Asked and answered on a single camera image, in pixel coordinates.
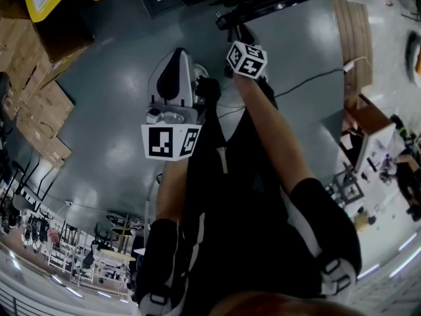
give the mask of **cardboard box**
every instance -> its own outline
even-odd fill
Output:
[[[32,95],[42,89],[51,81],[56,80],[67,68],[76,61],[79,56],[87,49],[81,48],[73,54],[56,63],[51,63],[46,52],[43,52],[41,58],[32,70],[32,74],[26,79],[24,89],[20,92],[20,98],[27,103]]]
[[[30,113],[43,133],[51,138],[62,128],[73,108],[73,103],[53,81],[31,97],[26,116]]]
[[[74,106],[52,81],[34,93],[25,105],[18,107],[16,127],[25,139],[55,168],[61,168],[71,151],[57,138]]]
[[[20,118],[16,127],[31,146],[51,165],[60,169],[72,153],[57,137],[48,137],[33,119]]]
[[[17,98],[13,93],[10,83],[7,84],[7,92],[4,98],[2,99],[1,104],[3,106],[4,112],[6,112],[10,120],[13,120],[15,118],[19,109],[26,108],[25,104],[23,104],[19,100],[19,98]]]
[[[34,93],[59,77],[86,49],[87,46],[51,62],[35,28],[28,27],[18,41],[6,70],[13,91],[27,103]]]
[[[11,63],[6,70],[17,97],[20,97],[43,54],[44,50],[34,27],[29,26],[19,39]]]
[[[0,18],[0,72],[7,70],[20,38],[30,26],[29,20]]]

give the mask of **cable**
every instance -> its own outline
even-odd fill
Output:
[[[371,71],[374,71],[373,66],[371,65],[370,61],[365,56],[357,57],[356,59],[350,60],[347,64],[343,66],[343,70],[345,72],[349,72],[352,68],[355,67],[355,63],[359,60],[366,60],[368,66],[371,68]]]
[[[319,77],[323,77],[323,76],[331,75],[331,74],[333,74],[333,73],[335,73],[335,72],[343,72],[343,68],[333,69],[333,70],[331,70],[331,71],[324,72],[324,73],[322,73],[322,74],[319,74],[319,75],[316,75],[316,76],[313,76],[313,77],[307,78],[305,81],[301,82],[300,84],[298,84],[297,86],[295,86],[295,87],[291,88],[290,90],[288,90],[288,91],[286,91],[286,92],[284,92],[284,93],[280,93],[280,94],[278,94],[278,95],[275,95],[275,96],[274,96],[274,98],[278,98],[278,97],[281,97],[281,96],[287,95],[287,94],[289,94],[289,93],[293,92],[294,90],[296,90],[296,89],[300,88],[301,86],[303,86],[303,85],[304,85],[304,84],[306,84],[306,83],[309,83],[309,82],[311,82],[311,81],[313,81],[313,80],[315,80],[315,79],[317,79],[317,78],[319,78]],[[223,106],[223,107],[227,107],[227,108],[229,107],[229,106],[227,106],[227,105],[223,105],[223,104],[219,104],[219,105],[221,105],[221,106]],[[245,107],[244,107],[244,106],[242,106],[242,107],[232,107],[232,108],[234,108],[234,109],[235,109],[235,108],[238,108],[238,109],[237,109],[237,110],[235,110],[235,111],[230,111],[229,113],[224,113],[223,115],[219,116],[218,118],[219,118],[219,119],[221,119],[222,117],[228,116],[228,115],[230,115],[230,114],[232,114],[232,113],[237,113],[238,111],[243,110]]]
[[[60,209],[59,209],[59,211],[56,213],[56,215],[58,215],[58,216],[60,216],[60,212],[64,209],[64,208],[66,208],[66,207],[70,207],[70,205],[67,205],[67,203],[63,206],[63,207],[61,207]]]
[[[221,119],[222,117],[225,117],[225,116],[228,116],[228,115],[230,115],[230,114],[232,114],[232,113],[237,113],[238,111],[241,111],[241,110],[243,110],[245,107],[241,107],[241,108],[239,108],[239,109],[237,109],[237,110],[234,110],[234,111],[231,111],[231,112],[229,112],[229,113],[224,113],[222,116],[219,116],[218,118],[219,119]]]
[[[279,95],[276,95],[274,98],[278,98],[278,97],[281,97],[281,96],[287,95],[287,94],[289,94],[289,93],[293,92],[294,90],[296,90],[296,89],[300,88],[301,86],[303,86],[303,85],[304,85],[304,84],[306,84],[306,83],[309,83],[309,82],[311,82],[311,81],[313,81],[313,80],[315,80],[315,79],[317,79],[317,78],[319,78],[319,77],[323,77],[323,76],[331,75],[331,74],[333,74],[333,73],[335,73],[335,72],[342,72],[342,73],[343,73],[343,68],[333,69],[333,70],[331,70],[331,71],[329,71],[329,72],[324,72],[324,73],[322,73],[322,74],[319,74],[319,75],[316,75],[316,76],[310,77],[310,78],[308,78],[307,80],[305,80],[304,82],[301,82],[298,86],[295,86],[294,88],[292,88],[292,89],[288,90],[287,92],[280,93]]]
[[[218,105],[219,105],[220,107],[230,108],[230,109],[239,109],[239,108],[244,108],[244,105],[240,105],[240,106],[238,106],[238,107],[232,107],[232,106],[230,106],[230,105],[225,105],[225,104],[221,104],[221,103],[218,103]]]
[[[28,183],[30,183],[31,185],[33,185],[33,186],[36,186],[33,182],[31,182],[31,181],[28,181]],[[109,211],[103,211],[102,209],[98,209],[98,208],[94,208],[94,207],[89,207],[89,206],[85,206],[85,205],[81,205],[81,204],[79,204],[79,203],[74,203],[74,202],[72,202],[72,204],[71,205],[69,205],[68,204],[68,201],[66,201],[66,200],[63,200],[63,199],[59,199],[59,198],[57,198],[57,197],[53,197],[53,196],[50,196],[49,194],[47,194],[47,197],[49,197],[50,199],[52,199],[52,200],[56,200],[56,201],[58,201],[58,202],[60,202],[60,203],[63,203],[64,204],[64,206],[63,207],[61,207],[60,209],[59,209],[59,212],[58,213],[55,213],[55,214],[57,214],[57,215],[59,215],[59,213],[61,212],[61,210],[62,209],[64,209],[65,207],[67,207],[67,206],[69,206],[69,207],[71,207],[71,206],[79,206],[79,207],[83,207],[83,208],[86,208],[86,209],[92,209],[92,210],[94,210],[94,211],[98,211],[98,212],[102,212],[102,213],[108,213]]]

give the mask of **black cable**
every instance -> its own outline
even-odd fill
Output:
[[[230,115],[230,114],[232,114],[232,113],[237,113],[238,111],[241,111],[241,110],[243,110],[245,107],[241,107],[241,108],[239,108],[239,109],[237,109],[237,110],[234,110],[234,111],[231,111],[231,112],[229,112],[229,113],[224,113],[222,116],[219,116],[218,118],[219,119],[221,119],[222,117],[225,117],[225,116],[228,116],[228,115]]]
[[[298,84],[297,86],[295,86],[295,87],[293,87],[293,88],[289,89],[288,91],[286,91],[286,92],[284,92],[284,93],[280,93],[280,94],[278,94],[278,95],[275,95],[275,96],[274,96],[274,98],[278,98],[278,97],[281,97],[281,96],[287,95],[287,94],[289,94],[289,93],[293,92],[294,90],[296,90],[296,89],[300,88],[301,86],[303,86],[303,85],[304,85],[304,84],[306,84],[306,83],[309,83],[309,82],[311,82],[311,81],[313,81],[313,80],[315,80],[315,79],[317,79],[317,78],[323,77],[323,76],[331,75],[331,74],[333,74],[333,73],[335,73],[335,72],[344,72],[344,71],[343,71],[343,68],[337,68],[337,69],[333,69],[333,70],[331,70],[331,71],[328,71],[328,72],[323,72],[322,74],[319,74],[319,75],[316,75],[316,76],[313,76],[313,77],[307,78],[305,81],[303,81],[303,82],[301,82],[300,84]],[[228,116],[228,115],[230,115],[230,114],[232,114],[232,113],[237,113],[238,111],[241,111],[241,110],[243,110],[244,108],[245,108],[245,107],[239,107],[237,110],[235,110],[235,111],[230,111],[229,113],[225,113],[225,114],[223,114],[222,116],[219,116],[218,118],[219,118],[219,119],[221,119],[222,117]]]
[[[408,18],[409,20],[413,20],[413,21],[421,22],[421,20],[420,20],[420,19],[417,19],[417,18],[411,18],[411,17],[410,17],[410,16],[408,16],[408,15],[401,14],[401,16],[403,16],[404,18]]]
[[[340,69],[333,69],[333,70],[331,70],[331,71],[329,71],[329,72],[324,72],[324,73],[322,73],[322,74],[319,74],[319,75],[316,75],[316,76],[310,77],[310,78],[308,78],[307,80],[305,80],[304,82],[301,82],[298,86],[295,86],[294,88],[289,89],[287,92],[280,93],[279,95],[276,95],[274,98],[278,98],[278,97],[281,97],[281,96],[287,95],[287,94],[289,94],[290,92],[293,92],[295,89],[300,88],[301,86],[303,86],[303,85],[304,85],[304,84],[306,84],[306,83],[309,83],[309,82],[311,82],[311,81],[313,81],[313,80],[315,80],[315,79],[317,79],[317,78],[319,78],[319,77],[323,77],[323,76],[331,75],[331,74],[333,74],[333,73],[335,73],[335,72],[339,72],[339,71],[340,71],[340,72],[342,72],[342,73],[344,73],[343,68],[340,68]]]
[[[36,185],[35,185],[33,182],[28,181],[28,183],[29,183],[29,184],[31,184],[32,186],[35,186],[35,187],[36,187]],[[49,198],[50,198],[50,199],[52,199],[52,200],[58,201],[59,203],[63,203],[63,204],[65,204],[65,206],[61,207],[61,208],[59,209],[59,211],[60,211],[61,209],[64,209],[66,206],[69,206],[69,205],[67,204],[67,202],[66,202],[65,200],[63,200],[63,199],[59,199],[59,198],[57,198],[57,197],[53,197],[53,196],[51,196],[51,195],[49,195],[49,194],[47,194],[46,196],[47,196],[47,197],[49,197]],[[75,206],[83,207],[83,208],[86,208],[86,209],[92,209],[92,210],[94,210],[94,211],[98,211],[98,212],[102,212],[102,213],[108,213],[108,212],[109,212],[109,211],[104,211],[104,210],[102,210],[102,209],[98,209],[98,208],[94,208],[94,207],[89,207],[89,206],[81,205],[81,204],[79,204],[79,203],[74,203],[73,201],[71,201],[71,202],[72,202],[72,204],[71,204],[70,206],[75,205]]]

